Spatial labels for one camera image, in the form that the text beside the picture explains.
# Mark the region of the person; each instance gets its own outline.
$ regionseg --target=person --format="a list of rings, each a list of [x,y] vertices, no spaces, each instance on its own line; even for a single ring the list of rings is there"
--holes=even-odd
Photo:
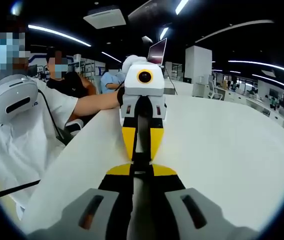
[[[112,93],[115,89],[117,89],[121,81],[117,76],[113,76],[111,73],[109,73],[109,65],[105,65],[105,71],[101,77],[101,90],[102,93]]]
[[[11,17],[0,26],[0,73],[28,68],[28,53],[21,51],[28,47],[27,28],[22,21]],[[72,113],[87,116],[119,106],[118,92],[115,91],[77,98],[51,89],[39,79],[32,80],[45,95],[53,119],[61,129]],[[56,138],[49,110],[44,97],[38,94],[31,109],[0,125],[0,184],[4,189],[40,180],[65,148]],[[34,189],[35,186],[29,187],[10,196],[25,208]]]
[[[230,89],[230,86],[231,86],[231,81],[228,80],[228,81],[227,81],[227,89]]]
[[[277,101],[274,97],[271,98],[270,108],[276,110]]]
[[[90,81],[75,71],[68,71],[68,60],[59,49],[49,48],[46,54],[47,69],[50,78],[46,85],[60,93],[75,98],[96,94],[96,88]]]
[[[259,91],[258,89],[256,89],[256,90],[254,91],[255,99],[261,101],[262,98],[259,96],[258,91]]]

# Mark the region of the ceiling light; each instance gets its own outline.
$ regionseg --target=ceiling light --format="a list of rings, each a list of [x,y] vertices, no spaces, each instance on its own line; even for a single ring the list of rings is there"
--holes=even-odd
[[[144,37],[142,37],[142,39],[148,40],[149,42],[153,43],[152,39],[149,38],[148,36],[144,36]]]
[[[280,85],[284,86],[284,83],[279,82],[279,81],[275,81],[275,80],[273,80],[273,79],[271,79],[271,78],[267,78],[267,77],[265,77],[265,76],[259,76],[259,75],[255,75],[255,74],[252,74],[252,76],[259,77],[259,78],[266,79],[266,80],[270,80],[270,81],[272,81],[272,82],[275,82],[275,83],[277,83],[277,84],[280,84]]]
[[[22,10],[22,1],[16,1],[11,7],[11,14],[19,16]]]
[[[112,59],[114,59],[114,60],[116,60],[116,61],[122,63],[120,60],[117,60],[115,57],[113,57],[113,56],[111,56],[111,55],[105,53],[104,51],[102,51],[102,53],[103,53],[104,55],[107,55],[108,57],[110,57],[110,58],[112,58]]]
[[[266,70],[261,70],[262,73],[264,73],[265,75],[272,77],[272,78],[277,78],[276,75],[274,74],[274,71],[266,71]]]
[[[163,31],[162,31],[162,33],[161,33],[161,35],[160,35],[160,40],[162,40],[162,38],[164,37],[164,35],[167,33],[168,29],[169,29],[168,27],[166,27],[166,28],[163,29]]]
[[[189,0],[181,0],[180,3],[177,5],[175,9],[176,15],[179,15],[181,10],[184,8],[184,6],[188,3]]]
[[[62,36],[62,37],[65,37],[67,39],[71,39],[73,41],[76,41],[80,44],[83,44],[85,46],[88,46],[88,47],[91,47],[90,44],[84,42],[84,41],[81,41],[79,39],[76,39],[75,37],[72,37],[72,36],[69,36],[69,35],[66,35],[64,33],[61,33],[61,32],[58,32],[58,31],[54,31],[54,30],[51,30],[51,29],[48,29],[48,28],[44,28],[44,27],[41,27],[41,26],[34,26],[34,25],[28,25],[28,28],[29,29],[36,29],[36,30],[40,30],[40,31],[44,31],[44,32],[47,32],[47,33],[51,33],[51,34],[56,34],[56,35],[59,35],[59,36]]]
[[[248,25],[253,25],[253,24],[274,24],[274,21],[273,20],[255,20],[255,21],[248,21],[248,22],[236,24],[234,26],[228,26],[228,27],[223,28],[219,31],[215,31],[215,32],[213,32],[213,33],[211,33],[207,36],[203,36],[201,39],[196,40],[195,43],[198,43],[200,41],[203,41],[204,39],[207,39],[207,38],[212,37],[216,34],[220,34],[222,32],[225,32],[225,31],[228,31],[228,30],[231,30],[231,29],[236,29],[236,28],[240,28],[240,27],[244,27],[244,26],[248,26]]]
[[[284,67],[281,66],[276,66],[268,63],[263,63],[263,62],[256,62],[256,61],[236,61],[236,60],[230,60],[228,61],[229,63],[244,63],[244,64],[258,64],[258,65],[263,65],[263,66],[268,66],[276,69],[280,69],[284,71]]]

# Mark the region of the white robot head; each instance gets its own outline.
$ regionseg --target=white robot head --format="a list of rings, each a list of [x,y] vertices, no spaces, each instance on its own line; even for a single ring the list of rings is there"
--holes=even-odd
[[[134,62],[127,72],[124,87],[126,95],[160,97],[164,93],[162,70],[150,62]]]

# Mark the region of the cable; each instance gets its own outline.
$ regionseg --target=cable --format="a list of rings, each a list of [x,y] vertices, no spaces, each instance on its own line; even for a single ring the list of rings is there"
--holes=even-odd
[[[120,83],[120,85],[114,90],[114,92],[116,92],[117,90],[119,90],[119,88],[122,86],[122,84],[124,84],[124,81]]]
[[[52,116],[51,110],[50,110],[50,108],[49,108],[48,101],[47,101],[47,99],[46,99],[46,96],[45,96],[45,95],[43,94],[43,92],[42,92],[41,90],[39,90],[39,89],[38,89],[38,92],[39,92],[40,94],[42,94],[42,96],[43,96],[43,98],[44,98],[44,101],[45,101],[45,104],[46,104],[48,113],[50,114],[50,117],[51,117],[51,119],[52,119],[53,125],[54,125],[54,127],[55,127],[55,130],[56,130],[58,136],[60,137],[61,142],[62,142],[64,145],[66,145],[65,142],[64,142],[64,138],[62,137],[62,135],[61,135],[61,133],[60,133],[60,131],[59,131],[57,125],[56,125],[56,122],[54,121],[54,118],[53,118],[53,116]]]
[[[176,95],[178,95],[178,92],[177,92],[177,90],[176,90],[176,86],[174,86],[174,84],[173,84],[173,82],[172,82],[172,80],[171,80],[171,78],[170,78],[170,75],[169,75],[169,73],[168,73],[168,70],[167,70],[166,66],[164,66],[164,69],[165,69],[165,71],[166,71],[166,73],[167,73],[168,79],[170,79],[170,81],[171,81],[171,83],[172,83],[172,85],[173,85],[173,88],[174,88],[174,91],[175,91]]]
[[[41,91],[41,90],[37,90],[44,98],[44,101],[45,101],[45,104],[46,104],[46,107],[47,107],[47,110],[48,110],[48,113],[50,114],[50,117],[52,119],[52,122],[53,122],[53,125],[54,125],[54,128],[58,134],[58,136],[60,137],[60,141],[65,144],[64,142],[64,138],[62,137],[58,127],[57,127],[57,124],[56,122],[54,121],[54,118],[52,116],[52,113],[51,113],[51,110],[49,108],[49,104],[48,104],[48,101],[46,99],[46,96],[44,95],[44,93]],[[26,189],[26,188],[29,188],[29,187],[32,187],[34,185],[37,185],[38,183],[40,182],[40,180],[37,180],[37,181],[33,181],[33,182],[29,182],[29,183],[26,183],[26,184],[23,184],[23,185],[20,185],[20,186],[16,186],[16,187],[12,187],[12,188],[9,188],[9,189],[6,189],[6,190],[3,190],[3,191],[0,191],[0,198],[3,197],[3,196],[6,196],[8,194],[12,194],[12,193],[15,193],[15,192],[18,192],[18,191],[21,191],[23,189]]]

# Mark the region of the white table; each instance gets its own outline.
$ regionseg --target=white table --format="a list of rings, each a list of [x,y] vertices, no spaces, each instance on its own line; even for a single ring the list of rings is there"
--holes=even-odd
[[[173,84],[175,86],[177,95],[180,96],[192,96],[193,93],[193,84],[183,82],[183,81],[177,81],[177,80],[172,80],[172,82],[166,78],[164,80],[164,88],[165,89],[174,89]]]
[[[186,188],[219,205],[233,225],[262,230],[284,203],[284,129],[241,104],[176,95],[167,95],[166,104],[154,163],[176,170]],[[127,162],[119,110],[100,112],[48,168],[22,230],[52,226],[107,170]]]

